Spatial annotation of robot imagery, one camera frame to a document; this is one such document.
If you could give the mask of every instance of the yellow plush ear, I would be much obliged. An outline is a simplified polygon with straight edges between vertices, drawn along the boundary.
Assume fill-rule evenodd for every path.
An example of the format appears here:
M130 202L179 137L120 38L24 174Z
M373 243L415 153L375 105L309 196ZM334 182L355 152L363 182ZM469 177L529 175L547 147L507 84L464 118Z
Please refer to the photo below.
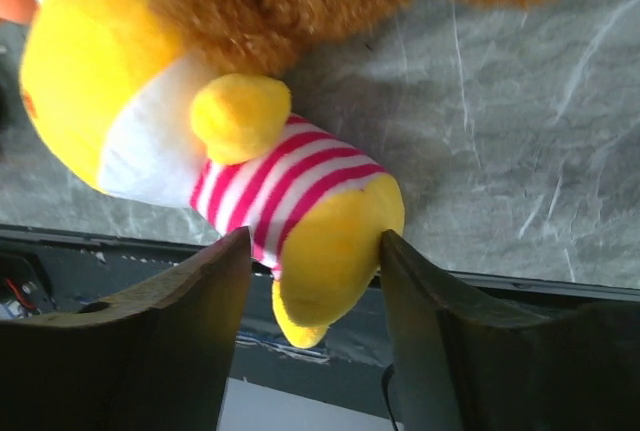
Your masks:
M191 127L219 164L261 156L278 142L291 112L289 88L266 76L227 74L213 80L191 105Z

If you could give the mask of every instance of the marble floor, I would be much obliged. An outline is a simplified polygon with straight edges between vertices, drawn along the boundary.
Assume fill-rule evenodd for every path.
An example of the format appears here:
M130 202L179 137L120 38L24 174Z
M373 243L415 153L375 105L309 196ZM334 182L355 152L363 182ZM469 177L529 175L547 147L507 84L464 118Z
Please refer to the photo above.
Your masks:
M186 243L190 211L111 199L42 146L0 26L0 223ZM529 12L416 0L286 77L295 110L397 176L407 239L440 266L640 288L640 0Z

